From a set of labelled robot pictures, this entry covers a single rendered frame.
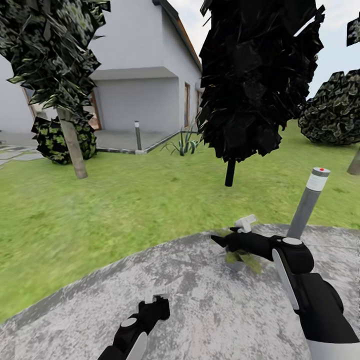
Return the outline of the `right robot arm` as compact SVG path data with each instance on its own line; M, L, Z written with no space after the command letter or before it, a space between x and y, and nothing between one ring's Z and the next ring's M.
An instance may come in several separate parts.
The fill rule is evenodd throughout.
M314 268L312 253L300 239L252 232L254 214L238 219L231 234L211 239L231 252L244 250L274 261L296 314L312 360L360 360L360 340L344 317L336 289Z

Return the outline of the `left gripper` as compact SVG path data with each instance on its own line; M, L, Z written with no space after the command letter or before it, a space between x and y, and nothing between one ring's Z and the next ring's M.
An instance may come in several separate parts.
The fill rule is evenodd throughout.
M170 318L170 305L168 299L157 298L155 302L146 304L142 301L138 304L138 313L148 311L153 317L153 323L158 320L168 320Z

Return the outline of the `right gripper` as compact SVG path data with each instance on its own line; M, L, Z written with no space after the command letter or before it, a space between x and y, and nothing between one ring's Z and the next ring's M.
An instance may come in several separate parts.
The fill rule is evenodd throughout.
M244 250L257 256L255 243L257 238L261 236L260 234L253 233L252 231L248 233L239 232L235 227L230 227L229 229L233 231L231 234L226 236L211 235L211 239L222 247L228 247L228 250L233 253L238 250Z

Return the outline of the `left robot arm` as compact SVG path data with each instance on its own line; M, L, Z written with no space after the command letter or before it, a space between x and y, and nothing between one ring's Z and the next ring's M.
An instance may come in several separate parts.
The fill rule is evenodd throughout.
M145 289L145 301L138 304L138 313L132 314L119 325L113 345L108 345L97 360L141 360L148 345L148 334L158 320L170 318L169 285Z

